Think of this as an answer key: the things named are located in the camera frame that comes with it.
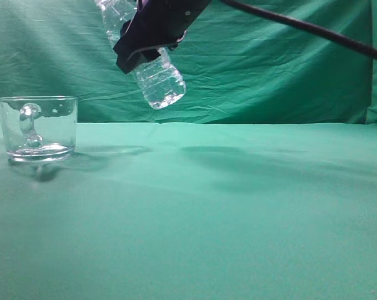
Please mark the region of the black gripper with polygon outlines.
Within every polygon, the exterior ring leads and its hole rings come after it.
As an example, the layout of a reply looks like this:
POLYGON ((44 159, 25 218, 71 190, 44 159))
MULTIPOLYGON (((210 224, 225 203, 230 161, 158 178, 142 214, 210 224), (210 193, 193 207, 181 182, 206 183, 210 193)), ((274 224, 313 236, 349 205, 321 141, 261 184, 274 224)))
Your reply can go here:
POLYGON ((208 0, 137 1, 136 16, 123 24, 113 47, 117 66, 129 74, 160 57, 161 48, 176 48, 209 4, 208 0))

